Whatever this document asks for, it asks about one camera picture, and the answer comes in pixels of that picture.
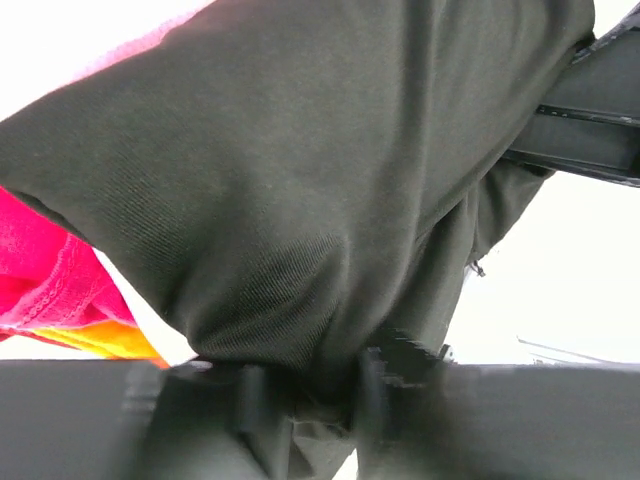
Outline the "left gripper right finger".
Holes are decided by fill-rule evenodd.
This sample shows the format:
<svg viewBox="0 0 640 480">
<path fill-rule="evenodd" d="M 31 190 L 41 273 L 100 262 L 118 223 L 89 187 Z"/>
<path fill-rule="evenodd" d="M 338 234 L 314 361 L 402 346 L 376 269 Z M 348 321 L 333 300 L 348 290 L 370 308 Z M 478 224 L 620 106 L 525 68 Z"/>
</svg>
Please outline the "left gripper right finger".
<svg viewBox="0 0 640 480">
<path fill-rule="evenodd" d="M 635 479 L 639 373 L 445 363 L 413 345 L 362 354 L 363 479 Z"/>
</svg>

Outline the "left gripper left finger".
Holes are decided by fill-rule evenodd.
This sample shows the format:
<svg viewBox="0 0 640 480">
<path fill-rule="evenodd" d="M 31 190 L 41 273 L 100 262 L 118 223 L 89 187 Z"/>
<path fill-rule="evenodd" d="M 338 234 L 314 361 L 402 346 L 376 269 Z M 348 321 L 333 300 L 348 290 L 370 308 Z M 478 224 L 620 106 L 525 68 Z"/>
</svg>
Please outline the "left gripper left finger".
<svg viewBox="0 0 640 480">
<path fill-rule="evenodd" d="M 1 364 L 4 479 L 263 479 L 236 376 L 137 361 Z"/>
</svg>

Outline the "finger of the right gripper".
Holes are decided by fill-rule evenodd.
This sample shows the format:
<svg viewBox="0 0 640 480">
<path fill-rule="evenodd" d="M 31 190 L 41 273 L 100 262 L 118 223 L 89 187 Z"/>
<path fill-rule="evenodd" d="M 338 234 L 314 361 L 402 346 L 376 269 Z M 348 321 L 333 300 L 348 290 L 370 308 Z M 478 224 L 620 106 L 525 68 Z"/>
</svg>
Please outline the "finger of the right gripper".
<svg viewBox="0 0 640 480">
<path fill-rule="evenodd" d="M 581 50 L 503 155 L 639 186 L 639 16 Z"/>
</svg>

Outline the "black t shirt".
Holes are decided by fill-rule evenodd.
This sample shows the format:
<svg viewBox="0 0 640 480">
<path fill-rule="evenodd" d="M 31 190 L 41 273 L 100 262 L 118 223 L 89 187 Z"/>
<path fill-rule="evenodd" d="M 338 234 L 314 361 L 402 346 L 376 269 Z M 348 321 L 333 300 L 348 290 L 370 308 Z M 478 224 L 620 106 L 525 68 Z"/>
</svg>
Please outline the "black t shirt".
<svg viewBox="0 0 640 480">
<path fill-rule="evenodd" d="M 1 124 L 1 183 L 198 354 L 303 386 L 293 474 L 347 456 L 381 325 L 438 350 L 466 268 L 550 173 L 503 159 L 590 1 L 217 1 Z"/>
</svg>

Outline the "magenta t shirt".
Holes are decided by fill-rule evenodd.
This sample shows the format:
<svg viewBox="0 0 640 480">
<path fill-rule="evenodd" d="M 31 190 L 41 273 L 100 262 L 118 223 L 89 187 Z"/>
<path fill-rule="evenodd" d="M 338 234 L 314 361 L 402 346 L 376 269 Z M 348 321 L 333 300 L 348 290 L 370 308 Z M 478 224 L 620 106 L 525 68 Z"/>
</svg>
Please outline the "magenta t shirt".
<svg viewBox="0 0 640 480">
<path fill-rule="evenodd" d="M 135 321 L 94 250 L 1 192 L 1 328 L 80 329 Z"/>
</svg>

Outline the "orange t shirt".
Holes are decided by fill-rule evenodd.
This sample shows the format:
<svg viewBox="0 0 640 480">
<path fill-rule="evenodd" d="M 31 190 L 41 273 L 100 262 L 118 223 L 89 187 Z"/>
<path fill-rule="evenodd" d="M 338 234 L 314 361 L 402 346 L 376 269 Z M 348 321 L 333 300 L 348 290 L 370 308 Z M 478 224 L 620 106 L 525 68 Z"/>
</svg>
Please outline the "orange t shirt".
<svg viewBox="0 0 640 480">
<path fill-rule="evenodd" d="M 137 326 L 109 320 L 73 329 L 35 329 L 33 333 L 104 359 L 148 360 L 161 369 L 169 367 Z"/>
</svg>

